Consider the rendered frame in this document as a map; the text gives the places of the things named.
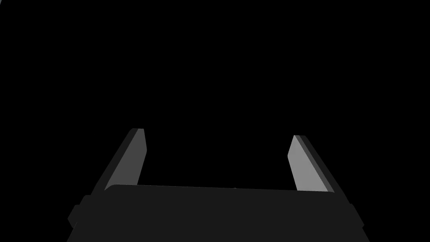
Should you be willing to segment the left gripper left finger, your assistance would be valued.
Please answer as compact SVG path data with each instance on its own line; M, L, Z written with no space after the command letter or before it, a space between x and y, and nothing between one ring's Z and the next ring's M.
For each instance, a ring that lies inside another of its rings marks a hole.
M98 179L92 194L113 185L137 185L147 154L144 129L132 128Z

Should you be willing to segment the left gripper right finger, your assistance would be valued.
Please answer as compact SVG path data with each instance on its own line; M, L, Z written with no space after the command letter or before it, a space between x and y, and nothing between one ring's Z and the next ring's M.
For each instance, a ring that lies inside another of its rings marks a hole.
M293 136L287 158L298 191L334 192L299 135Z

